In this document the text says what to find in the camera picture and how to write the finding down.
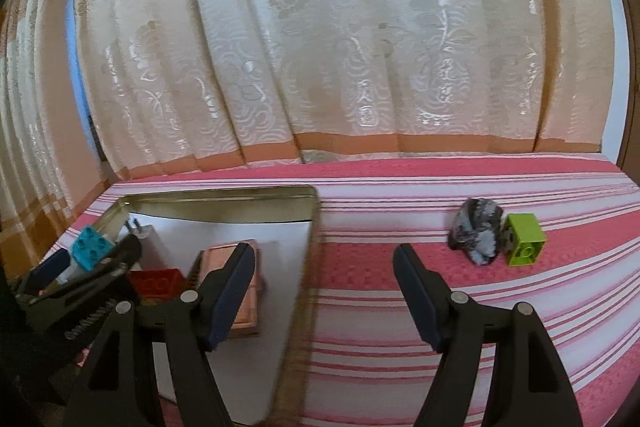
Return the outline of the cream floral curtain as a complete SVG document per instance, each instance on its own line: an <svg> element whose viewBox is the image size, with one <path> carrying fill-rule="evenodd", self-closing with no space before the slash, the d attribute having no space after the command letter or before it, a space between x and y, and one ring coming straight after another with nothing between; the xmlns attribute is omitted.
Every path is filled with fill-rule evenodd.
<svg viewBox="0 0 640 427"><path fill-rule="evenodd" d="M610 0L2 0L1 261L108 177L595 152Z"/></svg>

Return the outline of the copper metal tin box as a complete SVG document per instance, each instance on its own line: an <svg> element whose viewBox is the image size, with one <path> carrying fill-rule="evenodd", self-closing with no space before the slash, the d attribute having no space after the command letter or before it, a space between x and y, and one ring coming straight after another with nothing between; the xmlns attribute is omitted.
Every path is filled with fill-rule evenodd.
<svg viewBox="0 0 640 427"><path fill-rule="evenodd" d="M194 262L190 282L202 296L213 347L258 332L262 276L260 250L253 239L205 248Z"/></svg>

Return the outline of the brown wooden door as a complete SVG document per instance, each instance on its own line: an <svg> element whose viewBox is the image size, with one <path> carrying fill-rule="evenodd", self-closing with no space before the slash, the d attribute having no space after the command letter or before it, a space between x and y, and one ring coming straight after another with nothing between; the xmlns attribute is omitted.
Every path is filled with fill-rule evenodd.
<svg viewBox="0 0 640 427"><path fill-rule="evenodd" d="M622 0L628 37L629 81L625 127L617 166L639 183L639 0Z"/></svg>

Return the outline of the gold metal tin tray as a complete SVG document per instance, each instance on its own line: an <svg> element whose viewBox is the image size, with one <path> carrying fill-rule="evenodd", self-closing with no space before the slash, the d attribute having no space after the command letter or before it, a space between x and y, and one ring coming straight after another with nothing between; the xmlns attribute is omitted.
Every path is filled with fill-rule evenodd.
<svg viewBox="0 0 640 427"><path fill-rule="evenodd" d="M316 318L316 190L289 185L129 194L117 197L93 226L118 239L134 220L152 225L164 260L182 273L209 246L243 239L257 244L264 284L258 332L221 343L208 361L236 423L297 425Z"/></svg>

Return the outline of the grey black rock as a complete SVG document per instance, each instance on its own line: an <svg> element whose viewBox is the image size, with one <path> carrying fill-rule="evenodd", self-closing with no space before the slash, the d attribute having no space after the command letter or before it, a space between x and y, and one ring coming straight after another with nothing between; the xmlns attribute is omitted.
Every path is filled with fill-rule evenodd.
<svg viewBox="0 0 640 427"><path fill-rule="evenodd" d="M448 247L463 251L474 265L491 265L500 251L502 215L503 209L494 200L468 198L454 215Z"/></svg>

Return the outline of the green toy brick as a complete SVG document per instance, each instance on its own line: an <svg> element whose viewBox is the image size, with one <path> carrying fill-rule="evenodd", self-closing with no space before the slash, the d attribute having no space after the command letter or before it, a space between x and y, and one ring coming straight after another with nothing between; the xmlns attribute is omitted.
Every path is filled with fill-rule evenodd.
<svg viewBox="0 0 640 427"><path fill-rule="evenodd" d="M501 246L510 267L533 265L547 242L533 213L509 213L501 232Z"/></svg>

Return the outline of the pink striped bed cover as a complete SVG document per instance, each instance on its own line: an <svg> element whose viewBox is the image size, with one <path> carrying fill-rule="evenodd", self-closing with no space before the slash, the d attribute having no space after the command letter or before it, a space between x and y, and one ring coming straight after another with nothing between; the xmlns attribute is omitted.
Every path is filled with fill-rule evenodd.
<svg viewBox="0 0 640 427"><path fill-rule="evenodd" d="M69 426L602 426L639 375L639 189L598 154L330 162L119 182L191 269L113 301Z"/></svg>

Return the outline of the cyan toy brick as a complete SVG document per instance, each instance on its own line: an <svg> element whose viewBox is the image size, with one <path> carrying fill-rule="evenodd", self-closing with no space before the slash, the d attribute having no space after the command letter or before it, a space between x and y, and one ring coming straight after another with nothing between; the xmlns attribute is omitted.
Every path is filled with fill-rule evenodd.
<svg viewBox="0 0 640 427"><path fill-rule="evenodd" d="M86 272L90 272L112 249L114 244L91 225L79 233L70 247L70 255Z"/></svg>

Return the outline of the white power adapter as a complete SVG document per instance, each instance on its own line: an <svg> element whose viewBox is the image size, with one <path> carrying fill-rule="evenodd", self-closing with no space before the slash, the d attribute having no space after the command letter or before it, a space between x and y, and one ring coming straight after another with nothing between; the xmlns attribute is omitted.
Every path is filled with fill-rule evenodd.
<svg viewBox="0 0 640 427"><path fill-rule="evenodd" d="M127 231L136 236L141 244L139 265L142 270L166 269L166 248L153 225L140 225L137 219L126 221Z"/></svg>

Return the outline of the red toy brick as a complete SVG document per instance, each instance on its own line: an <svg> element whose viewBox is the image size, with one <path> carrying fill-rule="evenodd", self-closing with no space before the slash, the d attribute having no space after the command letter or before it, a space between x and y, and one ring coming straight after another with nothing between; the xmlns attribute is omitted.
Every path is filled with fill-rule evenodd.
<svg viewBox="0 0 640 427"><path fill-rule="evenodd" d="M186 288L186 278L175 268L130 271L128 281L141 300L159 303L179 297Z"/></svg>

